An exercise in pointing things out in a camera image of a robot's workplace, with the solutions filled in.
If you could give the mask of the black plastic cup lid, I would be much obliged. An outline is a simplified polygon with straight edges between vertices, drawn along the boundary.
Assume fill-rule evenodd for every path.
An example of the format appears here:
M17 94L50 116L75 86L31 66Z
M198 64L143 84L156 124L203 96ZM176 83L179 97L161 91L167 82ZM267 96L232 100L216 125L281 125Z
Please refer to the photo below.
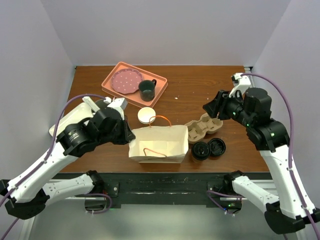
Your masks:
M200 141L195 143L191 148L191 155L194 161L202 162L211 154L209 145L206 142Z

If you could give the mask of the cream paper gift bag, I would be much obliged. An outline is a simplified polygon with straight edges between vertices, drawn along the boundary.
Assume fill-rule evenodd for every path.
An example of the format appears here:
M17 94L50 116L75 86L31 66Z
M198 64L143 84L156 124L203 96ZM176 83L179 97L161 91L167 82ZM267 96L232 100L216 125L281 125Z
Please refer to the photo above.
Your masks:
M135 139L128 144L128 157L138 163L180 164L189 150L185 125L149 125L132 132Z

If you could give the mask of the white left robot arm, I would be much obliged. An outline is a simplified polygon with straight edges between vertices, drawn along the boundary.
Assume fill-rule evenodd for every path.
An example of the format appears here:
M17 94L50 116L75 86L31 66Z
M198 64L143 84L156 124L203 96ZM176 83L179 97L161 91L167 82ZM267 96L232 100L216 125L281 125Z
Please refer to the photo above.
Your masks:
M90 94L79 98L82 103L59 117L50 129L53 141L43 156L16 178L1 180L0 204L9 215L27 220L57 201L103 193L104 180L95 170L69 180L50 181L64 167L100 145L126 145L135 139L124 113L128 104L124 97L100 97L97 102Z

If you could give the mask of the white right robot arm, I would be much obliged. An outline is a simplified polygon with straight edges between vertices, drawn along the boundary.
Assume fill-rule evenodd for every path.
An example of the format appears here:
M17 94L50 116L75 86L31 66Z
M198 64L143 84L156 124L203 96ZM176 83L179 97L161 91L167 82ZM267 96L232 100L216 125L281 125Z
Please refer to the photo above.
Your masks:
M232 119L245 127L248 139L269 169L277 195L259 187L241 171L224 176L223 195L250 201L278 235L296 233L306 225L318 235L320 210L309 198L294 162L294 129L271 117L272 98L266 90L253 87L250 76L235 73L231 77L233 89L220 90L203 109L212 118Z

